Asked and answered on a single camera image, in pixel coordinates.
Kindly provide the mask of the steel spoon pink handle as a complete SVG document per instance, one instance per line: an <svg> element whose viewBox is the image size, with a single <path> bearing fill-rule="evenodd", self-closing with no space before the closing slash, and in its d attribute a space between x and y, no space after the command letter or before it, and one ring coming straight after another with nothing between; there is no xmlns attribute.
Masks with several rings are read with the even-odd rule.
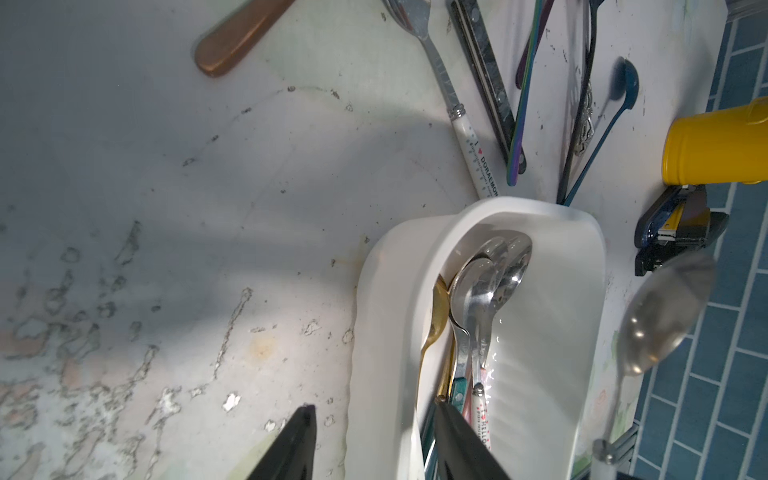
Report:
<svg viewBox="0 0 768 480"><path fill-rule="evenodd" d="M494 317L522 282L532 256L532 240L520 231L502 231L483 245L481 253L496 269L490 303L478 326L479 367L487 370Z"/></svg>

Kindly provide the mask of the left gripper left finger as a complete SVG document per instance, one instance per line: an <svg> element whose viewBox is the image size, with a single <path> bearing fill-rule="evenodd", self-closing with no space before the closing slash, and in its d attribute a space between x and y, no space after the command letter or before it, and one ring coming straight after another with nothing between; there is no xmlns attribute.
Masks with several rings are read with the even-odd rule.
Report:
<svg viewBox="0 0 768 480"><path fill-rule="evenodd" d="M316 439L316 407L306 404L294 412L247 479L310 480Z"/></svg>

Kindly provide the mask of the steel spoon green marbled handle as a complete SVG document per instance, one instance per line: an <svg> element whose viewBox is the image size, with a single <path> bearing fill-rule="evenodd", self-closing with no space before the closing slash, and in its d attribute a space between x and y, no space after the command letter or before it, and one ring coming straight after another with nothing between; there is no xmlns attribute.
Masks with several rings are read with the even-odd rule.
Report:
<svg viewBox="0 0 768 480"><path fill-rule="evenodd" d="M450 312L453 322L467 332L471 366L471 421L474 428L488 424L482 369L478 362L478 326L490 303L496 269L488 258L471 260L451 283Z"/></svg>

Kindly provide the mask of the white plastic storage box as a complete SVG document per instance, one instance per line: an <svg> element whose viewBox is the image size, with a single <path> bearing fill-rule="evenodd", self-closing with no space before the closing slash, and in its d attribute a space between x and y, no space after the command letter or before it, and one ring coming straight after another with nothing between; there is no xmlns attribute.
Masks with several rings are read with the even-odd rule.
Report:
<svg viewBox="0 0 768 480"><path fill-rule="evenodd" d="M433 286L503 230L527 234L533 251L493 325L491 452L514 479L570 477L604 304L605 241L587 213L497 197L401 223L369 253L357 287L347 478L417 477L418 389L439 372L420 358Z"/></svg>

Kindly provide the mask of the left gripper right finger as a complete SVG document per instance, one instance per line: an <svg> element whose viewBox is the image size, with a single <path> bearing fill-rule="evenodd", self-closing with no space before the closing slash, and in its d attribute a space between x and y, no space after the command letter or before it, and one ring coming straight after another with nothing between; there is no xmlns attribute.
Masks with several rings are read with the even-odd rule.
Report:
<svg viewBox="0 0 768 480"><path fill-rule="evenodd" d="M452 405L437 401L435 415L437 467L440 479L510 479L471 426Z"/></svg>

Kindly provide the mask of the plain steel spoon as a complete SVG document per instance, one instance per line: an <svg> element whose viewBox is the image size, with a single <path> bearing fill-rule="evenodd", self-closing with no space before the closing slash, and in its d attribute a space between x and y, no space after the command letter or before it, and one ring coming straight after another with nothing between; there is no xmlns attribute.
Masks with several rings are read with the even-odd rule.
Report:
<svg viewBox="0 0 768 480"><path fill-rule="evenodd" d="M706 309L716 261L705 250L683 253L657 268L626 308L616 346L616 390L604 432L593 442L591 477L615 479L618 455L610 442L624 379L640 376L669 356Z"/></svg>

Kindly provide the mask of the gold spoon green handle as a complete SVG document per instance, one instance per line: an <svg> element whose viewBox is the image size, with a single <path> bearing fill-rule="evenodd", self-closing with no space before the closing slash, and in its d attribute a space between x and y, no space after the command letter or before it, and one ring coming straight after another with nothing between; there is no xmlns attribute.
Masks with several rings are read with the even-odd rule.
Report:
<svg viewBox="0 0 768 480"><path fill-rule="evenodd" d="M416 403L416 420L419 428L426 424L427 410L435 395L437 382L437 364L435 355L428 358L428 350L434 345L446 328L448 322L449 295L448 287L441 275L437 277L432 290L432 307L428 315L428 330L420 350L420 365L418 377L418 395Z"/></svg>

